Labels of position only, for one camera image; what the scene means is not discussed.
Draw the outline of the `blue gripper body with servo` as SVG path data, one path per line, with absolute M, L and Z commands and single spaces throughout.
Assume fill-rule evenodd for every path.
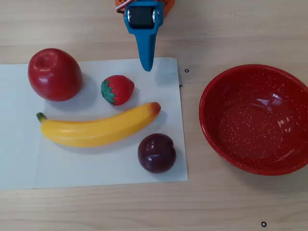
M 155 28 L 161 26 L 161 2 L 137 0 L 126 7 L 128 28 Z

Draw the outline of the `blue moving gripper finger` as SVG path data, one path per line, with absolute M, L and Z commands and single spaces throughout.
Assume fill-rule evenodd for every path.
M 126 10 L 124 22 L 128 32 L 133 34 L 137 41 L 139 58 L 143 69 L 150 72 L 154 63 L 155 43 L 157 32 L 160 27 L 155 28 L 128 28 L 126 24 Z M 161 4 L 161 25 L 164 22 L 164 5 Z

